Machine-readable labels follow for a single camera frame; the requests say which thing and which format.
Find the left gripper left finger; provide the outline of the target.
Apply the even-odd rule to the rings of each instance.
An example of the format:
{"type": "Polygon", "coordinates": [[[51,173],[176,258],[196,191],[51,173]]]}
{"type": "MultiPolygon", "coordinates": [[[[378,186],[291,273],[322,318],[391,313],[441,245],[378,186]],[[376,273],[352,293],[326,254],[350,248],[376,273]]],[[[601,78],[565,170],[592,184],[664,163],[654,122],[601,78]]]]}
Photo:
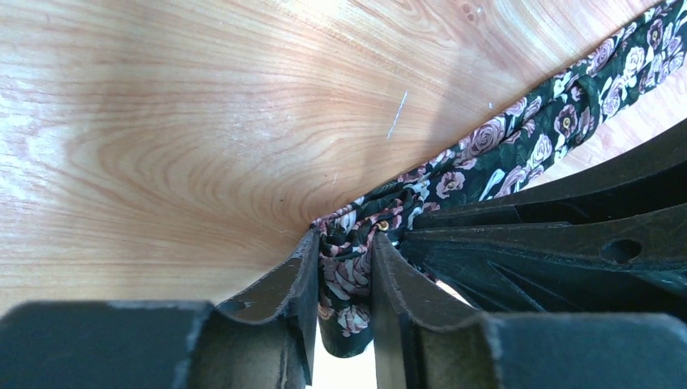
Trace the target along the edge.
{"type": "Polygon", "coordinates": [[[318,232],[209,301],[29,301],[1,319],[4,388],[303,388],[312,383],[318,232]]]}

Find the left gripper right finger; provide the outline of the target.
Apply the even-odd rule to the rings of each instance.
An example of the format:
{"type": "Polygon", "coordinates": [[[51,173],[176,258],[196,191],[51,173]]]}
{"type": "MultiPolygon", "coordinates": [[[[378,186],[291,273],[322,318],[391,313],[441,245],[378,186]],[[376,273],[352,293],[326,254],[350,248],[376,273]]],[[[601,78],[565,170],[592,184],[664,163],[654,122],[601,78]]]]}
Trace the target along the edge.
{"type": "Polygon", "coordinates": [[[492,314],[373,240],[380,388],[683,388],[686,325],[666,314],[492,314]]]}

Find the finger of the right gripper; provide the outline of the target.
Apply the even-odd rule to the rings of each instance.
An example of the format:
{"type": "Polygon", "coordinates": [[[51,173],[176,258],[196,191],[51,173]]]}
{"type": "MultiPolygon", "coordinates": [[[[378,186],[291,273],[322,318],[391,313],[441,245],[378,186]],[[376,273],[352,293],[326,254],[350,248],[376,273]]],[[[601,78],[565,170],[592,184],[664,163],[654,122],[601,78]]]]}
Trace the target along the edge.
{"type": "Polygon", "coordinates": [[[686,214],[686,123],[600,165],[515,194],[419,216],[414,228],[592,224],[686,214]]]}
{"type": "Polygon", "coordinates": [[[579,221],[516,206],[424,216],[410,263],[489,312],[686,316],[686,208],[579,221]]]}

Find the black pink rose tie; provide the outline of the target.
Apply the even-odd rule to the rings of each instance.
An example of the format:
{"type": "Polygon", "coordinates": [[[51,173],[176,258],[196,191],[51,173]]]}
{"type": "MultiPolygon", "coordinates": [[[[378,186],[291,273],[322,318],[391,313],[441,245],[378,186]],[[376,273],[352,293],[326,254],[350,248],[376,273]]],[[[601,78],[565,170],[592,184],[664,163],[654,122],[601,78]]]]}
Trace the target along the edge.
{"type": "Polygon", "coordinates": [[[373,339],[374,236],[398,245],[421,214],[520,191],[679,70],[685,57],[686,4],[659,2],[432,160],[317,218],[326,351],[354,357],[373,339]]]}

